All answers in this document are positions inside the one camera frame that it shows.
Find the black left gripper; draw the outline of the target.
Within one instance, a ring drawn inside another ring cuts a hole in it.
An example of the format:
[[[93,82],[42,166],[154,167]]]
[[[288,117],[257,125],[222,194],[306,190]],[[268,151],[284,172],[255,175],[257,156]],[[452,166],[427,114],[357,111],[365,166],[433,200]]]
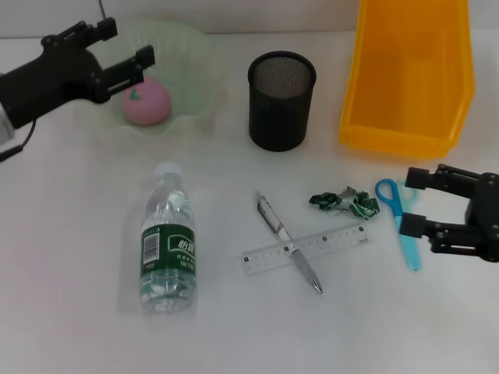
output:
[[[74,100],[103,104],[144,81],[155,64],[154,48],[141,48],[127,60],[102,70],[87,48],[118,34],[108,17],[96,26],[79,21],[59,35],[44,37],[40,56],[0,76],[0,125],[18,129]]]

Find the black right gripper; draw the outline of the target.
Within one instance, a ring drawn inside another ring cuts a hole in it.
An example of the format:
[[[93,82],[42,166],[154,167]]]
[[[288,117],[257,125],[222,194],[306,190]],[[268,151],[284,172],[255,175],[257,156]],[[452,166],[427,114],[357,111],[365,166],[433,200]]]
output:
[[[413,213],[402,215],[399,233],[428,237],[430,250],[437,254],[479,256],[488,262],[499,262],[499,175],[481,175],[439,164],[434,173],[409,168],[405,186],[426,188],[470,197],[465,224],[446,224],[427,220]]]

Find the blue scissors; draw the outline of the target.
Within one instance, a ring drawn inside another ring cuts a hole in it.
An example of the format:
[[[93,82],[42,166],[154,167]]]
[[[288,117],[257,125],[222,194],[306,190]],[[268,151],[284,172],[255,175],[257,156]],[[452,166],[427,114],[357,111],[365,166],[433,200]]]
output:
[[[399,233],[403,213],[411,213],[412,207],[419,198],[419,193],[415,189],[405,186],[405,180],[394,181],[393,179],[381,179],[375,185],[375,193],[383,203],[391,210],[398,232],[402,254],[407,267],[412,271],[417,271],[421,267],[419,250],[416,240],[413,237]]]

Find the green plastic wrapper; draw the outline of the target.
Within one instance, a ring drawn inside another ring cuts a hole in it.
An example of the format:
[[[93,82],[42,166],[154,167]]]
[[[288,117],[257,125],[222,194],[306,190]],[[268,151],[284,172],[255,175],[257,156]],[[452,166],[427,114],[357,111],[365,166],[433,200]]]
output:
[[[357,191],[347,186],[339,193],[324,192],[311,196],[309,204],[316,206],[322,211],[348,211],[355,217],[369,220],[380,213],[380,207],[376,198],[370,197],[367,192]]]

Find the pink peach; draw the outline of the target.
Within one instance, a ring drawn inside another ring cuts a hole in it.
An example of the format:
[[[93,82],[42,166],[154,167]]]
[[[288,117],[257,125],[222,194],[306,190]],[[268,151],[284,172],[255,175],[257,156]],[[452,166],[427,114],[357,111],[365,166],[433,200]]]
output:
[[[142,83],[122,93],[121,107],[134,125],[152,126],[168,119],[172,112],[172,97],[162,83],[146,76]]]

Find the transparent plastic ruler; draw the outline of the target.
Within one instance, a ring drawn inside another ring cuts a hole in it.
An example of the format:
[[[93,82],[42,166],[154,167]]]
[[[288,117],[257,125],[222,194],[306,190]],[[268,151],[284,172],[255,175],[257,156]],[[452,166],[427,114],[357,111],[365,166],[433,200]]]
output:
[[[292,242],[278,242],[275,245],[244,252],[242,265],[246,274],[253,275],[292,265],[291,254],[294,249],[299,249],[305,260],[311,263],[311,259],[355,248],[371,242],[372,239],[373,237],[365,225],[351,225],[295,238]]]

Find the green label water bottle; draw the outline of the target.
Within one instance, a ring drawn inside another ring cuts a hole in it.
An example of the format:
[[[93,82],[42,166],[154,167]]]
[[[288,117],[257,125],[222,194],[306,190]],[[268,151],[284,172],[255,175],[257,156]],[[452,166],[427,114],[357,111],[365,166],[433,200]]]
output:
[[[189,308],[196,294],[196,234],[180,167],[160,163],[144,208],[140,236],[140,302],[149,313]]]

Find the translucent green fruit plate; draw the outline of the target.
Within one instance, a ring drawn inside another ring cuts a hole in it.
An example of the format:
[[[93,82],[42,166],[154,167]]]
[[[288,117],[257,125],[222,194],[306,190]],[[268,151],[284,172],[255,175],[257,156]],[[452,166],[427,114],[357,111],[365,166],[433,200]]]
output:
[[[155,63],[146,70],[172,96],[172,111],[156,125],[142,127],[126,118],[115,95],[103,105],[79,102],[76,122],[92,136],[109,141],[160,139],[176,132],[210,132],[225,96],[227,65],[214,40],[182,23],[143,20],[119,27],[119,34],[90,47],[108,68],[150,45]]]

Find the grey white ballpoint pen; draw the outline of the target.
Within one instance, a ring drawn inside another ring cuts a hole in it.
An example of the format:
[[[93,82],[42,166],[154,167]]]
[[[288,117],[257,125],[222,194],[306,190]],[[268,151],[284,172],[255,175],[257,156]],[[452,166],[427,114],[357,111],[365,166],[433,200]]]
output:
[[[257,201],[257,210],[267,223],[277,238],[288,248],[288,257],[294,263],[298,271],[302,274],[305,281],[311,285],[319,294],[324,292],[318,276],[306,260],[303,252],[299,249],[286,230],[281,219],[274,212],[265,196],[258,191],[255,192]]]

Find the black mesh pen holder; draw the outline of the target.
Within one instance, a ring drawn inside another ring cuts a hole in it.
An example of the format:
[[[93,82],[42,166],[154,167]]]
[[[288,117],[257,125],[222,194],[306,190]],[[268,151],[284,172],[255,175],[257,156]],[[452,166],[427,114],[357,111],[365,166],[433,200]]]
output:
[[[272,51],[251,63],[247,77],[251,140],[272,152],[299,146],[317,81],[313,64],[295,52]]]

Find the yellow plastic bin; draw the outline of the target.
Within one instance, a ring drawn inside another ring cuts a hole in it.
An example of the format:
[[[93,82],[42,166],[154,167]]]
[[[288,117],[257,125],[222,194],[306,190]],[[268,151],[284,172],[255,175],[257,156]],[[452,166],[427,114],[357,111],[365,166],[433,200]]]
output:
[[[340,143],[444,157],[474,92],[468,0],[359,0]]]

